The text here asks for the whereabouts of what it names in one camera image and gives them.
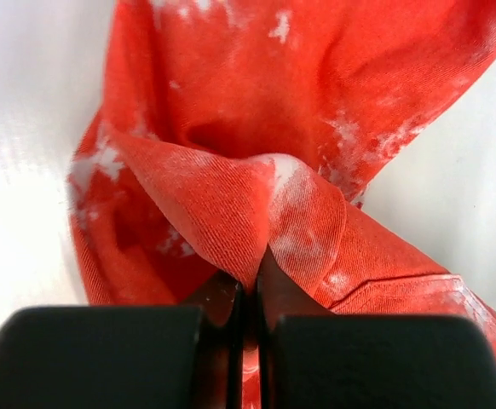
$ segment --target white backdrop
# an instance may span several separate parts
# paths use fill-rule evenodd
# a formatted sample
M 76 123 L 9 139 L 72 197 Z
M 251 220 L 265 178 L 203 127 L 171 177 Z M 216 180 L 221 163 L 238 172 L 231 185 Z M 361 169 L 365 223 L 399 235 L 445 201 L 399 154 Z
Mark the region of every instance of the white backdrop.
M 85 302 L 64 180 L 99 105 L 112 7 L 0 1 L 0 324 Z M 365 209 L 496 308 L 496 62 L 378 175 Z

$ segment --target crumpled cloth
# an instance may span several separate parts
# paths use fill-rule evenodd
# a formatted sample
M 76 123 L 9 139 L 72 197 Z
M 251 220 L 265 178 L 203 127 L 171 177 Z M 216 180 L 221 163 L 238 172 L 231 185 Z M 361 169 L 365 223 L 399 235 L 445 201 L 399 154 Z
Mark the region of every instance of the crumpled cloth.
M 250 289 L 269 244 L 335 313 L 461 314 L 496 354 L 496 313 L 357 208 L 495 57 L 496 0 L 119 1 L 68 176 L 89 301 Z M 247 354 L 246 408 L 258 379 Z

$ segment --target white bleach spot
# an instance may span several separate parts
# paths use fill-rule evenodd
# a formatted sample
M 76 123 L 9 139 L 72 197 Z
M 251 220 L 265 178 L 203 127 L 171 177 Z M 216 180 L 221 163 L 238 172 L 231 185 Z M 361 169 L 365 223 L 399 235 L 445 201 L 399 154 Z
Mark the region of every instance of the white bleach spot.
M 154 6 L 156 9 L 161 9 L 165 4 L 167 0 L 150 0 L 150 3 L 152 6 Z
M 72 163 L 72 182 L 77 189 L 79 195 L 75 195 L 76 201 L 81 199 L 89 190 L 91 178 L 95 172 L 95 162 L 92 157 L 77 158 Z
M 168 237 L 155 247 L 159 253 L 175 257 L 189 257 L 195 254 L 193 247 L 178 233 L 178 231 L 169 226 Z
M 290 231 L 284 231 L 273 240 L 273 252 L 277 255 L 291 254 L 298 250 L 297 237 Z
M 123 162 L 117 160 L 118 155 L 119 152 L 113 147 L 104 147 L 101 154 L 96 157 L 99 169 L 113 181 L 118 181 L 119 171 L 125 167 Z
M 68 214 L 70 216 L 74 216 L 78 222 L 79 228 L 85 230 L 87 228 L 87 211 L 80 207 L 83 205 L 83 196 L 79 190 L 79 187 L 75 185 L 75 181 L 68 181 L 67 197 L 69 201 Z
M 175 228 L 169 226 L 169 237 L 166 240 L 156 247 L 156 250 L 161 254 L 167 254 L 174 243 L 180 238 L 180 234 L 177 232 Z
M 375 137 L 377 147 L 366 152 L 363 159 L 368 164 L 388 162 L 416 135 L 426 129 L 427 124 L 412 126 L 414 119 L 404 121 L 396 131 L 387 132 Z
M 278 25 L 268 33 L 269 38 L 278 38 L 281 44 L 285 43 L 290 32 L 291 11 L 281 10 L 276 14 Z
M 199 8 L 200 11 L 208 11 L 211 7 L 211 0 L 195 0 L 195 4 L 197 4 L 197 7 Z
M 180 17 L 182 17 L 184 20 L 189 17 L 189 8 L 187 6 L 181 6 L 178 9 L 178 14 Z
M 274 190 L 273 199 L 276 199 L 285 185 L 293 178 L 299 170 L 299 161 L 285 154 L 273 155 L 274 163 Z
M 468 318 L 473 320 L 486 334 L 487 327 L 492 320 L 492 315 L 481 301 L 471 292 L 464 283 L 460 283 L 457 290 L 452 293 L 453 300 L 466 312 Z
M 325 161 L 318 167 L 318 174 L 338 187 L 347 200 L 352 200 L 364 187 L 364 181 L 356 175 L 358 153 L 340 152 L 333 161 Z
M 354 122 L 349 122 L 345 119 L 344 112 L 338 112 L 337 118 L 329 121 L 324 121 L 326 124 L 330 125 L 336 136 L 340 139 L 337 142 L 337 147 L 341 148 L 345 145 L 354 145 L 356 143 L 356 133 L 360 129 L 360 126 Z
M 246 28 L 252 18 L 249 14 L 236 12 L 230 3 L 230 0 L 216 0 L 216 3 L 222 5 L 225 15 L 228 18 L 229 27 Z
M 89 185 L 96 170 L 107 175 L 112 181 L 118 181 L 119 173 L 124 163 L 118 159 L 119 152 L 108 145 L 107 136 L 104 135 L 104 125 L 98 130 L 96 152 L 87 157 L 76 158 L 72 164 L 72 182 L 79 191 L 78 199 L 87 193 Z
M 159 141 L 159 137 L 147 128 L 146 121 L 140 112 L 136 113 L 136 125 L 130 130 L 130 134 L 150 141 Z
M 181 248 L 182 248 L 182 257 L 188 257 L 195 254 L 195 250 L 191 245 L 189 245 L 187 241 L 184 241 L 182 243 Z
M 344 291 L 349 285 L 349 277 L 341 271 L 330 274 L 322 281 L 322 286 L 332 297 L 344 296 Z
M 428 128 L 428 124 L 419 125 L 412 128 L 409 132 L 411 133 L 411 135 L 417 136 L 420 135 L 422 131 L 425 130 L 426 128 Z

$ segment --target tie-dye cloth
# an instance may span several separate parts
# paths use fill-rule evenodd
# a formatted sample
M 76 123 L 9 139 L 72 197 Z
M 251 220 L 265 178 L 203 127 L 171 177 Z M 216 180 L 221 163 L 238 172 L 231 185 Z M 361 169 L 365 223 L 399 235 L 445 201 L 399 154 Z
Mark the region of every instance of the tie-dye cloth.
M 69 176 L 89 301 L 172 304 L 216 268 L 251 288 L 269 243 L 335 313 L 462 314 L 496 354 L 496 313 L 356 208 L 495 57 L 496 0 L 120 1 Z

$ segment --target red tie-dye fabric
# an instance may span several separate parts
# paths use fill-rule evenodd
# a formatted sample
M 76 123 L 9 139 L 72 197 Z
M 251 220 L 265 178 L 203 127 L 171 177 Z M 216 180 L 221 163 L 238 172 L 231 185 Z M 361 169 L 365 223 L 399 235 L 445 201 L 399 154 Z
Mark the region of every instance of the red tie-dye fabric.
M 120 1 L 69 175 L 89 301 L 251 288 L 269 244 L 335 313 L 462 314 L 496 354 L 496 313 L 355 206 L 495 57 L 496 0 Z

